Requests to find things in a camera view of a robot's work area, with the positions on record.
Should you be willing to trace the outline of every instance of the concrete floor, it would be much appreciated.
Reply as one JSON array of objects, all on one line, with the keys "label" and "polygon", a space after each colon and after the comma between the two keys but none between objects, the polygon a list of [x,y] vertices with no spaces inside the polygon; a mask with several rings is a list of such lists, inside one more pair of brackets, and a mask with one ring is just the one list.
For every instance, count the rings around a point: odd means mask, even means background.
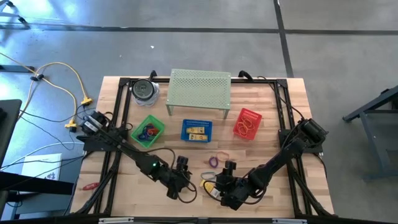
[{"label": "concrete floor", "polygon": [[[278,28],[272,0],[13,2],[28,22],[54,23],[37,19],[46,18],[92,26]],[[394,0],[280,0],[280,6],[286,29],[398,29],[398,2]],[[188,68],[286,77],[278,34],[0,30],[0,38],[1,52],[27,65],[69,63],[79,71],[95,100],[105,75],[149,75],[151,70],[168,75],[171,68]],[[360,122],[341,120],[385,88],[397,85],[397,41],[394,35],[287,35],[294,76],[305,79],[313,117],[330,132],[323,145],[324,160],[333,206],[341,217],[398,219],[398,178],[363,182],[364,174],[375,171],[376,160]],[[2,57],[0,63],[12,64]],[[45,75],[74,92],[78,101],[82,99],[74,74],[66,68],[49,68]],[[25,100],[29,83],[29,75],[1,73],[0,99]],[[27,111],[52,119],[70,116],[70,97],[53,92],[52,87],[40,83]],[[27,118],[62,141],[70,141],[63,123]],[[19,121],[4,164],[54,142]],[[56,152],[63,153],[63,158],[75,157],[81,146],[72,151],[51,147],[39,154]],[[9,172],[21,169],[15,166]],[[76,161],[62,170],[60,178],[73,182],[79,169]],[[53,210],[64,209],[68,202],[68,197],[43,197],[59,202]],[[24,211],[33,211],[37,200],[26,202]]]}]

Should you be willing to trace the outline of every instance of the green perforated shelf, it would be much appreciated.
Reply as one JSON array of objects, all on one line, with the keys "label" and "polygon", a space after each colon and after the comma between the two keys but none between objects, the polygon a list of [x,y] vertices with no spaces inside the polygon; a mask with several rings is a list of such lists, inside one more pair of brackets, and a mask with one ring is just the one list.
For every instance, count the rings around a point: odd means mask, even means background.
[{"label": "green perforated shelf", "polygon": [[170,115],[172,114],[170,106],[220,109],[228,113],[230,96],[229,72],[173,69],[166,105]]}]

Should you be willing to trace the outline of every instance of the wooden table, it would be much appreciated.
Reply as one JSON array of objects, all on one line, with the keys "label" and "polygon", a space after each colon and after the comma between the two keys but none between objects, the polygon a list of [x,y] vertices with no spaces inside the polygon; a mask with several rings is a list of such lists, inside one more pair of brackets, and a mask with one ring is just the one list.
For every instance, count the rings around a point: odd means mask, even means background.
[{"label": "wooden table", "polygon": [[[113,111],[119,78],[104,77],[98,98],[98,111],[103,113]],[[303,79],[288,78],[287,82],[289,84],[292,105],[300,110],[306,118],[310,118],[311,111]],[[137,127],[148,114],[153,114],[165,123],[163,135],[161,135],[151,148],[170,147],[174,149],[176,155],[189,158],[189,169],[193,173],[191,181],[198,187],[198,197],[191,204],[184,204],[179,200],[172,200],[166,197],[167,189],[161,183],[153,182],[141,174],[135,163],[123,155],[114,195],[112,216],[294,217],[286,166],[274,175],[260,203],[256,205],[242,205],[238,211],[222,207],[219,202],[209,198],[203,189],[199,188],[201,181],[200,174],[202,172],[211,170],[216,173],[221,172],[223,163],[217,169],[212,169],[208,165],[209,158],[215,156],[218,151],[230,154],[230,159],[237,162],[237,169],[234,175],[242,176],[252,167],[266,163],[280,150],[277,139],[279,120],[277,117],[275,94],[269,85],[233,83],[231,85],[231,110],[226,120],[223,120],[223,112],[220,110],[198,108],[176,107],[174,115],[169,116],[165,105],[167,88],[168,83],[160,84],[160,97],[157,103],[150,108],[137,106],[132,99],[128,122]],[[124,98],[121,103],[122,109],[118,115],[120,117],[118,118],[119,122],[123,112],[123,104]],[[233,125],[243,107],[262,114],[262,122],[253,141],[243,140],[233,134]],[[295,121],[298,121],[300,116],[297,113],[294,115]],[[180,140],[183,119],[211,120],[213,122],[212,141],[206,144]],[[129,139],[129,142],[138,149],[145,150],[132,139]],[[169,151],[159,151],[156,153],[165,161],[172,160],[172,155]],[[94,152],[83,161],[72,203],[72,212],[81,208],[93,193],[92,191],[82,191],[82,188],[87,184],[99,181],[103,157],[103,152]],[[322,164],[312,154],[304,154],[302,159],[308,187],[323,207],[330,213],[333,213],[328,184]],[[301,191],[298,190],[297,193],[300,208],[304,211]],[[193,192],[187,189],[184,189],[180,195],[184,200],[189,200],[194,196]],[[104,191],[102,209],[105,207],[107,196],[108,187]]]}]

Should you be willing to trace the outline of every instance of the green basket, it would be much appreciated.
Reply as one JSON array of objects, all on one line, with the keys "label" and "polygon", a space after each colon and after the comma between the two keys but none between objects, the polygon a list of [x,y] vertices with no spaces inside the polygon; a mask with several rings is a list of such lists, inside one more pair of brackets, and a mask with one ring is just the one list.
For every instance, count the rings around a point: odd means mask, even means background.
[{"label": "green basket", "polygon": [[[159,129],[159,133],[152,139],[152,141],[140,141],[138,139],[138,135],[142,134],[142,130],[144,129],[147,124],[152,123],[155,128]],[[155,118],[152,115],[148,115],[147,118],[138,126],[138,128],[131,133],[131,138],[133,138],[136,142],[138,142],[141,146],[144,146],[145,148],[149,148],[158,138],[159,136],[163,133],[164,131],[164,123],[159,121],[157,118]]]}]

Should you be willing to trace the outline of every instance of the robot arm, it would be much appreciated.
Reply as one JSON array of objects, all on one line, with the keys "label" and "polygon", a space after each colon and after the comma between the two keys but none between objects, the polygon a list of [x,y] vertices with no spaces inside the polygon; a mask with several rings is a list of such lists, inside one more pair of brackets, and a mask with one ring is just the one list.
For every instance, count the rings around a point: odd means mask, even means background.
[{"label": "robot arm", "polygon": [[88,148],[100,147],[121,151],[136,162],[136,165],[144,175],[153,181],[159,180],[160,183],[166,186],[169,198],[177,199],[178,193],[190,184],[191,173],[188,171],[188,158],[179,156],[177,166],[170,167],[160,157],[140,151],[129,144],[122,138],[121,133],[124,130],[115,128],[110,124],[107,117],[100,112],[94,111],[84,120],[81,126],[86,136],[78,136],[78,139],[85,142],[85,146],[91,144]]},{"label": "robot arm", "polygon": [[[254,204],[261,200],[272,176],[296,156],[301,156],[307,147],[317,147],[327,132],[313,119],[302,119],[289,133],[282,150],[266,164],[250,170],[244,177],[233,177],[236,163],[226,161],[226,168],[216,175],[216,189],[221,193],[221,205],[237,210],[243,203]],[[256,202],[246,202],[249,198],[258,198]]]}]

